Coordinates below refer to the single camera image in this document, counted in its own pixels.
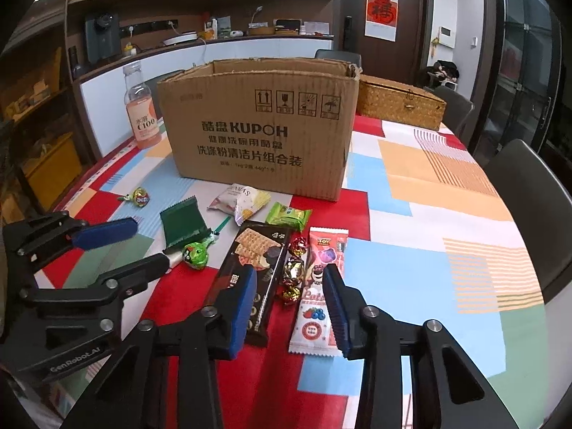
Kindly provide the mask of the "red gold wrapped candies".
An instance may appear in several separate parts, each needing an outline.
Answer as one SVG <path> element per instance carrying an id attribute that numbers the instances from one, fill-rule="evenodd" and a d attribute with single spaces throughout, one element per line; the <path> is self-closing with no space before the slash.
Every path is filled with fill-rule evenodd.
<path id="1" fill-rule="evenodd" d="M 288 246 L 278 288 L 278 296 L 285 305 L 294 305 L 301 297 L 307 250 L 306 238 L 295 235 Z"/>

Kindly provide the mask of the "pink juice bottle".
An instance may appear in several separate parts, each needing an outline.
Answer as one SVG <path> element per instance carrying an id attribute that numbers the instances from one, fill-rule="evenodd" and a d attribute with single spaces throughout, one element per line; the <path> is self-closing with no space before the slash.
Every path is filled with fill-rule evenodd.
<path id="1" fill-rule="evenodd" d="M 143 78 L 140 61 L 123 67 L 126 92 L 125 109 L 139 149 L 150 148 L 161 141 L 158 116 L 152 92 Z"/>

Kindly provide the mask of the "light green snack packet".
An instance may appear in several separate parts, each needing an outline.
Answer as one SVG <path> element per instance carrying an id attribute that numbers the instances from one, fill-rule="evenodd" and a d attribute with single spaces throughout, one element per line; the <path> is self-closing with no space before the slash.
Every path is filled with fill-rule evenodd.
<path id="1" fill-rule="evenodd" d="M 291 228 L 293 231 L 303 232 L 312 214 L 311 209 L 298 209 L 274 202 L 271 210 L 267 213 L 265 222 L 267 225 Z"/>

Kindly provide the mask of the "black water dispenser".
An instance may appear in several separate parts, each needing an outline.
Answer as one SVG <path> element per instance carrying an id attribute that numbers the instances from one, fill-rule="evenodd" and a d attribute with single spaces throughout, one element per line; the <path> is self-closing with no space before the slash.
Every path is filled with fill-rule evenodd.
<path id="1" fill-rule="evenodd" d="M 119 19 L 116 14 L 85 19 L 85 47 L 92 65 L 121 53 Z"/>

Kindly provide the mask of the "dark wooden door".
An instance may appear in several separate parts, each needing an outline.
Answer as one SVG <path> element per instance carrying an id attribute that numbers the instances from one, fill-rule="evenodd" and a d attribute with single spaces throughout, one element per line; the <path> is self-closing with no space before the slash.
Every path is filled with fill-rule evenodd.
<path id="1" fill-rule="evenodd" d="M 426 66 L 433 0 L 340 0 L 340 49 L 366 75 L 413 84 Z"/>

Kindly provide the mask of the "woven wicker basket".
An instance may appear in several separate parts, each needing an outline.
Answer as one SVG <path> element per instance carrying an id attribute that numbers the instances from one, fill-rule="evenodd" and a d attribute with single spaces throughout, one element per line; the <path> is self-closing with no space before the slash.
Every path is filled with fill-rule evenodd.
<path id="1" fill-rule="evenodd" d="M 361 75 L 359 115 L 438 131 L 447 103 L 422 88 Z"/>

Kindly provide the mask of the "dark chair far right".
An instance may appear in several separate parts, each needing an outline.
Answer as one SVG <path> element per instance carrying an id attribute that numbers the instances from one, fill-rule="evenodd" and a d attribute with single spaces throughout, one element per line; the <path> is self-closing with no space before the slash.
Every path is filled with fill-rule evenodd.
<path id="1" fill-rule="evenodd" d="M 461 138 L 469 115 L 474 109 L 473 102 L 443 85 L 437 86 L 433 94 L 446 102 L 442 122 L 457 138 Z"/>

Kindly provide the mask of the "white cheese ball packet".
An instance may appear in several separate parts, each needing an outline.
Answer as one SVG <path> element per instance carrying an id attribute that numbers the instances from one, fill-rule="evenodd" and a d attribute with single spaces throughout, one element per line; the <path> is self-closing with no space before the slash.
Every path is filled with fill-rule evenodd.
<path id="1" fill-rule="evenodd" d="M 241 226 L 271 201 L 271 194 L 251 186 L 232 184 L 219 194 L 207 207 L 234 217 Z"/>

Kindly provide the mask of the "dark chair near right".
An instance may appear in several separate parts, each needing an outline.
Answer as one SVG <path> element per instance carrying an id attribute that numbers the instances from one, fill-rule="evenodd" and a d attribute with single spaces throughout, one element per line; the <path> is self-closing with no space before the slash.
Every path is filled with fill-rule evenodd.
<path id="1" fill-rule="evenodd" d="M 484 171 L 518 226 L 550 302 L 571 282 L 571 195 L 521 139 L 505 145 Z"/>

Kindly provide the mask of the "dark green snack packet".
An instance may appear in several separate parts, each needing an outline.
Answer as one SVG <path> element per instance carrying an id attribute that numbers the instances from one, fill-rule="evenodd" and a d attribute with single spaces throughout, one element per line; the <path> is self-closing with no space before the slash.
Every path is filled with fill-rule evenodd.
<path id="1" fill-rule="evenodd" d="M 195 196 L 184 199 L 160 212 L 167 250 L 182 249 L 211 234 Z"/>

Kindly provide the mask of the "green frog candy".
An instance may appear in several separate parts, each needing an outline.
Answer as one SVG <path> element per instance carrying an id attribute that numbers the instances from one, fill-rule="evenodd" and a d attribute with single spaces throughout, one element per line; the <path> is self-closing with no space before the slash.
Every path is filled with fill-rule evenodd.
<path id="1" fill-rule="evenodd" d="M 202 270 L 207 266 L 208 247 L 217 242 L 218 232 L 213 232 L 201 241 L 186 244 L 182 250 L 183 261 L 195 270 Z"/>

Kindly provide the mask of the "pink white cookie packet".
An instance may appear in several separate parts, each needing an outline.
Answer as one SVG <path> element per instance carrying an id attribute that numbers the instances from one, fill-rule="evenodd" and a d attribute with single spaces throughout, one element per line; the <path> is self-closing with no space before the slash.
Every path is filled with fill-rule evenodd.
<path id="1" fill-rule="evenodd" d="M 343 273 L 348 236 L 347 228 L 309 229 L 305 277 L 289 343 L 291 354 L 341 356 L 324 296 L 324 270 L 328 265 L 336 265 Z"/>

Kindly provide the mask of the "brown cardboard box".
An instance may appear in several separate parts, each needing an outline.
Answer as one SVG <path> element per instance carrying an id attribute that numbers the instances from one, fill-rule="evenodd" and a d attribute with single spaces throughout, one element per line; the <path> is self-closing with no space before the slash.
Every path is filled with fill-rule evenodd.
<path id="1" fill-rule="evenodd" d="M 314 58 L 217 60 L 158 83 L 179 173 L 339 198 L 361 70 Z"/>

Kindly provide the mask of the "black cracker box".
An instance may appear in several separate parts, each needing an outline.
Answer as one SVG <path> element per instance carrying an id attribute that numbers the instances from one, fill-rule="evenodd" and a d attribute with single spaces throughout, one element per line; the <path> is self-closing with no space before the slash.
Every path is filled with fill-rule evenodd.
<path id="1" fill-rule="evenodd" d="M 250 265 L 257 274 L 257 290 L 247 322 L 246 343 L 267 347 L 267 327 L 271 308 L 282 276 L 293 231 L 290 228 L 246 222 L 238 230 L 204 299 L 214 302 L 223 289 L 230 288 Z"/>

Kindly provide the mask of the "round foil candy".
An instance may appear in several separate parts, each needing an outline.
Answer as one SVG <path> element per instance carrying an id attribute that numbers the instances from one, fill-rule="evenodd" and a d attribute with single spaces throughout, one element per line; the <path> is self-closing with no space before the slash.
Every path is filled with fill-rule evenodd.
<path id="1" fill-rule="evenodd" d="M 143 187 L 138 187 L 131 193 L 117 198 L 120 202 L 131 202 L 136 207 L 145 207 L 150 201 L 149 193 Z"/>

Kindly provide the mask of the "black glass cabinet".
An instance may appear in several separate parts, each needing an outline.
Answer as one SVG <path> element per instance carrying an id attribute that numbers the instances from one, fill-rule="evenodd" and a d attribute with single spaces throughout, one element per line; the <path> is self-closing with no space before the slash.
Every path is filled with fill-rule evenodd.
<path id="1" fill-rule="evenodd" d="M 473 157 L 486 165 L 511 140 L 538 152 L 559 88 L 561 24 L 546 0 L 499 0 L 493 96 Z"/>

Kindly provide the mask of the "dark chair at far end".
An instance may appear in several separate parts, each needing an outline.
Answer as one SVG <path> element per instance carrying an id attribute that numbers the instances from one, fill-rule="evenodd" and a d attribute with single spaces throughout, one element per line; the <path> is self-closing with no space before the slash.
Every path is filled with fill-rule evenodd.
<path id="1" fill-rule="evenodd" d="M 317 49 L 315 59 L 328 59 L 352 63 L 357 67 L 362 67 L 362 56 L 358 53 L 334 49 Z"/>

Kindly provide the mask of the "colourful patterned tablecloth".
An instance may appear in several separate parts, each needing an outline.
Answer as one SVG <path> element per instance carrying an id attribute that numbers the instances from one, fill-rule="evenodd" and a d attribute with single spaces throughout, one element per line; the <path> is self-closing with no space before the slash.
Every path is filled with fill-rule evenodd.
<path id="1" fill-rule="evenodd" d="M 117 198 L 143 187 L 145 207 Z M 64 199 L 71 215 L 98 224 L 135 218 L 128 241 L 71 251 L 37 279 L 51 288 L 83 287 L 105 271 L 164 248 L 160 212 L 195 196 L 221 235 L 207 267 L 186 265 L 126 301 L 123 328 L 142 318 L 181 321 L 204 301 L 237 228 L 207 207 L 216 182 L 183 178 L 167 140 L 142 150 L 129 144 L 97 165 Z M 548 328 L 544 298 L 520 231 L 486 175 L 448 130 L 424 131 L 360 116 L 352 134 L 339 199 L 276 194 L 311 209 L 309 223 L 347 228 L 347 282 L 395 319 L 441 321 L 490 380 L 517 424 L 539 427 L 548 397 Z M 291 354 L 293 305 L 275 302 L 267 347 L 247 346 L 219 366 L 228 428 L 350 428 L 363 365 L 339 357 Z"/>

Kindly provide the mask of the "red fu door poster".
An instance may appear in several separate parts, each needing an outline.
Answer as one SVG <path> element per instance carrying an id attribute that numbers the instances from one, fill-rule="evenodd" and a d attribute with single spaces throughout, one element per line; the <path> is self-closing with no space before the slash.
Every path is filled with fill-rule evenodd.
<path id="1" fill-rule="evenodd" d="M 396 42 L 399 0 L 365 0 L 365 37 Z"/>

